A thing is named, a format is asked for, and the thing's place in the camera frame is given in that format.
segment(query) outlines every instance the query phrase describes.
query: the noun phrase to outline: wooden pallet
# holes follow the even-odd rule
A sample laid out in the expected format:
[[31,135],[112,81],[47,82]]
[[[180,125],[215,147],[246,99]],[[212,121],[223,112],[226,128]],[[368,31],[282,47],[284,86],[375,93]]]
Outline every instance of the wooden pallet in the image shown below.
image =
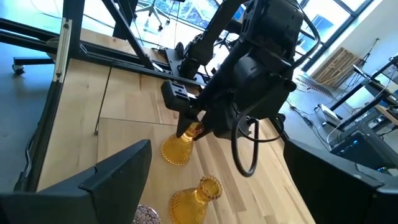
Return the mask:
[[314,73],[313,78],[318,83],[339,87],[353,74],[353,65],[358,66],[362,62],[359,57],[341,47]]

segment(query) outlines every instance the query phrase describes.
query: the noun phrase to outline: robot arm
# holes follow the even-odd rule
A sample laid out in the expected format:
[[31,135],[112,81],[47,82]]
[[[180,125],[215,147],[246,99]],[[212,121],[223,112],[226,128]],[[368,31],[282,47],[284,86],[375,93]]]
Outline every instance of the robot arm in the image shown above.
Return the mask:
[[[210,28],[203,33],[202,42],[193,42],[205,47],[207,38],[216,39],[218,34],[212,35],[210,32],[215,29],[212,24],[219,20],[222,24],[228,23],[234,11],[228,11],[229,17],[225,18],[223,10],[237,10],[240,4],[236,0],[224,1],[212,19]],[[211,132],[218,138],[231,140],[238,171],[245,177],[253,175],[257,144],[266,141],[254,139],[252,167],[246,172],[237,156],[236,138],[248,138],[250,125],[256,124],[259,119],[276,117],[289,93],[295,90],[293,70],[305,60],[301,58],[294,62],[293,59],[303,20],[309,23],[315,37],[318,37],[315,27],[296,0],[252,0],[244,13],[241,35],[236,45],[198,96],[189,97],[184,86],[171,81],[162,85],[166,107],[180,112],[176,135],[181,136],[193,122],[198,121],[198,113],[205,110],[200,121],[204,131],[195,140]],[[194,49],[194,45],[189,45],[187,49]],[[184,62],[193,62],[195,60],[192,58],[201,57],[195,52],[186,52],[181,70]]]
[[192,79],[200,65],[207,65],[213,58],[213,44],[224,28],[230,23],[231,18],[239,6],[248,0],[223,1],[206,30],[197,35],[185,48],[184,59],[180,65],[180,74]]

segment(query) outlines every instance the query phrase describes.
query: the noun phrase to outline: wooden table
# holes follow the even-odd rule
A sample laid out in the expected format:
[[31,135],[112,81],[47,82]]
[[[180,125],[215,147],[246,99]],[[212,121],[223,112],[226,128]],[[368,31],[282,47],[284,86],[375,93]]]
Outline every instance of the wooden table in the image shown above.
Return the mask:
[[387,119],[389,119],[391,122],[393,122],[395,125],[398,125],[398,119],[395,118],[393,115],[387,112],[387,108],[381,106],[381,105],[376,105],[374,106],[380,113],[382,113],[384,116],[386,116]]
[[[129,44],[82,30],[82,39],[133,53]],[[146,49],[151,57],[160,55]],[[152,142],[152,164],[141,203],[170,223],[167,203],[178,190],[195,187],[203,175],[217,177],[223,196],[210,203],[205,223],[314,223],[289,175],[282,140],[260,145],[257,171],[242,177],[233,163],[230,142],[209,134],[195,143],[184,167],[166,163],[161,142],[176,130],[178,114],[164,106],[163,80],[71,60],[53,124],[38,190],[71,177],[141,139]],[[94,135],[98,116],[98,136]],[[261,138],[277,133],[262,121]],[[248,167],[252,143],[239,140]]]

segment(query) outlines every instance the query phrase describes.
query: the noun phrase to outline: amber ribbed glass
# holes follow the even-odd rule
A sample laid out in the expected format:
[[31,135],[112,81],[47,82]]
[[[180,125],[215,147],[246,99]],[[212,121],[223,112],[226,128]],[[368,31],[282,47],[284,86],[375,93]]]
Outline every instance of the amber ribbed glass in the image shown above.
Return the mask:
[[221,197],[223,188],[213,176],[202,177],[197,188],[174,194],[169,202],[169,215],[174,224],[201,224],[208,202]]
[[188,130],[177,138],[175,134],[166,139],[161,147],[162,155],[167,162],[183,166],[190,159],[193,150],[193,138],[203,131],[201,123],[192,123]]

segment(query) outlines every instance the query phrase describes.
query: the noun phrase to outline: sparkly glass object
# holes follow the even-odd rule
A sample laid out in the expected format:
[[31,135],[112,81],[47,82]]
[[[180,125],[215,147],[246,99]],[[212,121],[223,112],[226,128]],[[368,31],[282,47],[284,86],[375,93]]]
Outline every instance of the sparkly glass object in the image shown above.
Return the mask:
[[208,202],[221,197],[223,188],[213,176],[202,177],[197,188],[181,190],[169,202],[169,215],[174,224],[201,224]]
[[133,224],[162,224],[155,210],[146,205],[138,205],[132,222]]
[[191,159],[193,150],[193,138],[203,132],[201,123],[192,123],[188,130],[177,138],[171,135],[162,143],[161,151],[167,162],[183,166]]

